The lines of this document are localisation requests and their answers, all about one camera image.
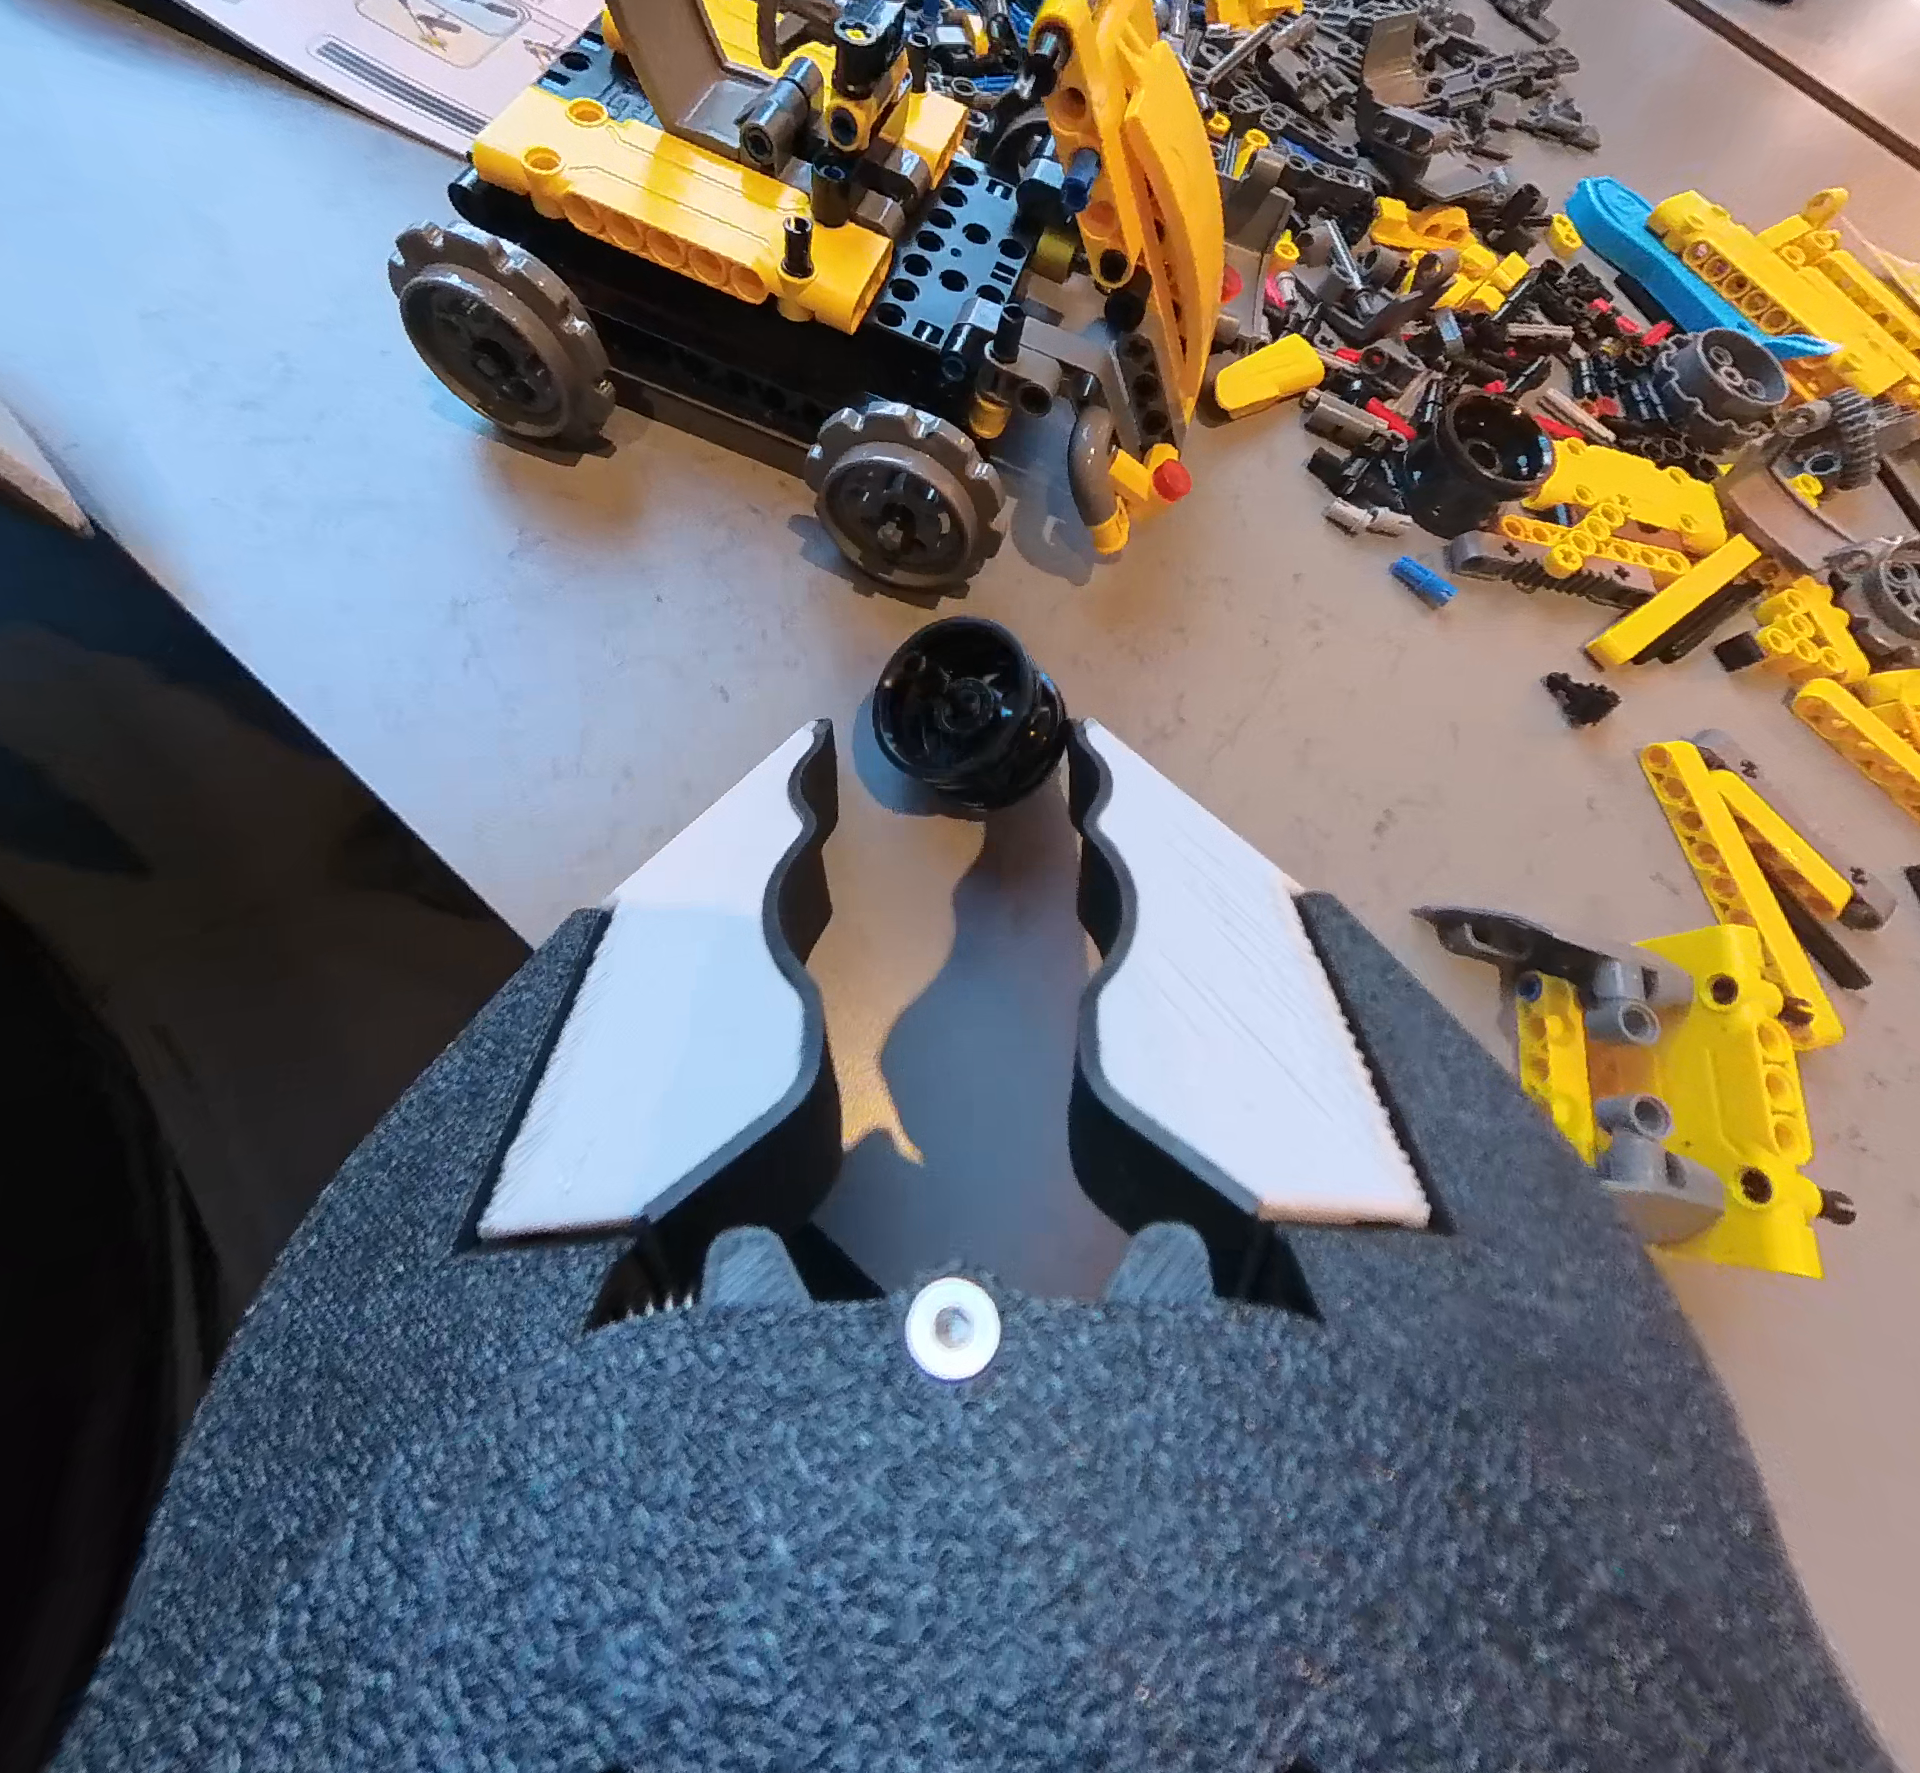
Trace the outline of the pile of toy brick pieces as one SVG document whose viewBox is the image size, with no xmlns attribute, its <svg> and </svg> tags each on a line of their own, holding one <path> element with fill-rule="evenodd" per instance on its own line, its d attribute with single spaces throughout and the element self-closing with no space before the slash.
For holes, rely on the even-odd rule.
<svg viewBox="0 0 1920 1773">
<path fill-rule="evenodd" d="M 1647 313 L 1567 209 L 1552 213 L 1487 157 L 1482 105 L 1552 97 L 1575 68 L 1550 25 L 1536 33 L 1530 51 L 1494 55 L 1455 19 L 1451 0 L 1213 0 L 1193 16 L 1187 71 L 1222 150 L 1226 235 L 1262 267 L 1236 301 L 1272 305 L 1284 328 L 1265 343 L 1265 318 L 1226 328 L 1222 340 L 1241 349 L 1213 362 L 1206 393 L 1225 419 L 1265 416 L 1297 398 L 1326 444 L 1292 469 L 1326 480 L 1327 517 L 1351 533 L 1412 530 L 1408 544 L 1444 547 L 1446 575 L 1419 557 L 1395 562 L 1408 589 L 1432 580 L 1434 603 L 1451 603 L 1462 575 L 1598 596 L 1612 613 L 1588 659 L 1615 677 L 1693 649 L 1736 611 L 1760 613 L 1736 649 L 1793 684 L 1798 716 L 1916 811 L 1917 648 L 1875 641 L 1861 606 L 1861 564 L 1881 539 L 1835 533 L 1803 498 L 1821 482 L 1793 477 L 1824 448 L 1842 482 L 1871 474 L 1877 387 L 1854 374 L 1867 336 L 1812 305 L 1809 331 L 1842 344 L 1838 398 L 1798 403 L 1815 362 L 1782 362 L 1790 393 L 1766 432 L 1703 448 L 1670 426 L 1649 366 L 1688 331 Z M 1740 287 L 1718 245 L 1700 245 L 1703 225 L 1730 218 L 1703 196 L 1649 216 L 1691 271 L 1707 265 L 1707 284 Z M 1444 541 L 1405 511 L 1405 455 L 1446 400 L 1472 387 L 1533 410 L 1554 444 L 1554 469 L 1488 530 Z M 1462 668 L 1469 625 L 1386 634 L 1386 616 L 1340 611 L 1341 592 L 1326 599 L 1320 573 L 1320 562 L 1288 575 L 1262 567 L 1256 586 L 1262 613 L 1288 611 L 1310 635 L 1308 668 L 1262 681 L 1262 698 L 1308 698 L 1262 744 L 1254 783 L 1265 796 L 1251 802 L 1262 819 L 1340 811 L 1341 831 L 1367 847 L 1377 895 L 1399 891 L 1399 877 L 1446 891 L 1469 865 L 1472 900 L 1428 903 L 1491 907 L 1608 944 L 1754 927 L 1766 973 L 1785 992 L 1801 1072 L 1809 1054 L 1847 1039 L 1821 970 L 1847 988 L 1871 985 L 1842 934 L 1887 927 L 1884 884 L 1818 841 L 1730 737 L 1639 744 L 1649 815 L 1672 835 L 1677 851 L 1661 855 L 1649 815 L 1618 824 L 1623 731 L 1603 734 L 1596 760 L 1554 760 L 1543 708 L 1526 708 L 1494 752 L 1488 729 L 1498 708 L 1521 703 L 1521 665 Z M 1398 959 L 1377 960 L 1364 931 L 1349 931 L 1336 897 L 1304 888 L 1301 914 L 1428 1188 L 1432 1226 L 1271 1226 L 1236 1214 L 1120 1134 L 1074 1071 L 1068 1150 L 1095 1205 L 1127 1231 L 1193 1226 L 1216 1271 L 1262 1298 L 1265 1271 L 1304 1238 L 1461 1231 L 1467 1202 L 1444 1172 L 1491 1134 L 1498 1165 L 1487 1183 L 1521 1205 L 1498 1212 L 1494 1231 L 1572 1242 L 1575 1224 L 1596 1214 L 1615 1252 L 1631 1238 L 1645 1245 L 1521 1078 L 1482 1065 L 1474 1039 L 1455 1041 L 1455 1018 L 1405 982 Z"/>
</svg>

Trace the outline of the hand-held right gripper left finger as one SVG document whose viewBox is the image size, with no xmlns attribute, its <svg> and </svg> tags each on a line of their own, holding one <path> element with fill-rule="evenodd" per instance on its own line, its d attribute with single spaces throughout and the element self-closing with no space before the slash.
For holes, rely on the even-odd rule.
<svg viewBox="0 0 1920 1773">
<path fill-rule="evenodd" d="M 478 1241 L 799 1228 L 843 1153 L 823 995 L 833 723 L 812 720 L 593 911 Z"/>
</svg>

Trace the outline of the black toy wheel rim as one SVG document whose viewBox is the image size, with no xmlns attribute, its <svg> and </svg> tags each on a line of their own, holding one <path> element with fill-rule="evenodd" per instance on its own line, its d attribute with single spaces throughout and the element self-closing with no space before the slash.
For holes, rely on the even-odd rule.
<svg viewBox="0 0 1920 1773">
<path fill-rule="evenodd" d="M 984 616 L 911 634 L 871 695 L 875 744 L 948 808 L 993 815 L 1054 776 L 1072 714 L 1022 639 Z"/>
<path fill-rule="evenodd" d="M 1434 539 L 1488 530 L 1500 505 L 1537 493 L 1554 444 L 1533 410 L 1487 387 L 1446 400 L 1405 455 L 1405 511 Z"/>
</svg>

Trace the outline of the grey desk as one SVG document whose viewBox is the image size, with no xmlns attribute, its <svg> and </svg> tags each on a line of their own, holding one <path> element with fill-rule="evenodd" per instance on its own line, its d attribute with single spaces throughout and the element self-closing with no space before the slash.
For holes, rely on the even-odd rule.
<svg viewBox="0 0 1920 1773">
<path fill-rule="evenodd" d="M 4 0 L 4 380 L 134 562 L 540 944 L 805 720 L 843 753 L 815 954 L 846 1108 L 833 1238 L 881 1283 L 971 1261 L 1088 1294 L 1120 1235 L 1068 1169 L 1088 940 L 1066 808 L 907 808 L 868 694 L 921 618 L 829 567 L 790 474 L 648 416 L 576 467 L 492 441 L 389 295 L 453 163 L 125 0 Z M 1917 826 L 1775 684 L 1641 668 L 1596 731 L 1541 678 L 1590 606 L 1321 517 L 1298 413 L 1206 423 L 1196 494 L 1108 567 L 1020 488 L 966 611 L 1074 711 L 1340 895 L 1488 1047 L 1487 970 L 1413 907 L 1598 937 L 1707 917 L 1639 749 L 1723 729 L 1875 872 Z"/>
</svg>

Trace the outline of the blue brick separator tool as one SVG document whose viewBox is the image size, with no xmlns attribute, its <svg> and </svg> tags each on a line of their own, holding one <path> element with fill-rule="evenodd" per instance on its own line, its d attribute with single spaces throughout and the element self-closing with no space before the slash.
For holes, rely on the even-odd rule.
<svg viewBox="0 0 1920 1773">
<path fill-rule="evenodd" d="M 1730 328 L 1766 344 L 1779 362 L 1824 359 L 1841 350 L 1801 328 L 1766 331 L 1716 294 L 1649 231 L 1654 203 L 1615 176 L 1572 183 L 1567 216 L 1585 245 L 1622 274 L 1626 294 L 1657 318 L 1681 331 Z"/>
</svg>

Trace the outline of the person's dark sweater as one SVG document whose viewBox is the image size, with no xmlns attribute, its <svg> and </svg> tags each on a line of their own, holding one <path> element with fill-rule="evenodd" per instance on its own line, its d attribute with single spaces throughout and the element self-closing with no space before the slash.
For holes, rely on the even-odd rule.
<svg viewBox="0 0 1920 1773">
<path fill-rule="evenodd" d="M 525 937 L 117 541 L 4 505 L 4 1768 L 240 1313 Z"/>
</svg>

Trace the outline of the yellow grey brick assembly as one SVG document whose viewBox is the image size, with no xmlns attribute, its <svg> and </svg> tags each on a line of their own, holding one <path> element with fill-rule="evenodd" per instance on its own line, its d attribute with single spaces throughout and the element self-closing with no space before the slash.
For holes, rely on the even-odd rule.
<svg viewBox="0 0 1920 1773">
<path fill-rule="evenodd" d="M 1854 1202 L 1812 1179 L 1785 992 L 1754 927 L 1608 944 L 1491 907 L 1418 914 L 1500 970 L 1521 1087 L 1647 1249 L 1825 1277 L 1821 1224 L 1851 1224 Z"/>
</svg>

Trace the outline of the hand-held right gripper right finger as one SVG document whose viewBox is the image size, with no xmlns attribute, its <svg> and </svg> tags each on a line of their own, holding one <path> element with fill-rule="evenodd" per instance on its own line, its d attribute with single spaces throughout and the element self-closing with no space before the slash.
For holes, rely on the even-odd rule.
<svg viewBox="0 0 1920 1773">
<path fill-rule="evenodd" d="M 1101 720 L 1068 731 L 1091 1106 L 1259 1224 L 1432 1226 L 1301 884 Z"/>
</svg>

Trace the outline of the yellow toy brick vehicle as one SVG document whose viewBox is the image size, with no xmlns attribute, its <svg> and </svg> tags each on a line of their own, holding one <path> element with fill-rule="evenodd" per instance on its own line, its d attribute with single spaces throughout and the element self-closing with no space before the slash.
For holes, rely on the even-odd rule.
<svg viewBox="0 0 1920 1773">
<path fill-rule="evenodd" d="M 983 131 L 912 0 L 602 0 L 389 259 L 403 331 L 525 446 L 652 390 L 802 452 L 892 592 L 1002 544 L 996 446 L 1068 408 L 1101 554 L 1193 488 L 1226 284 L 1213 134 L 1157 0 L 1041 0 Z"/>
</svg>

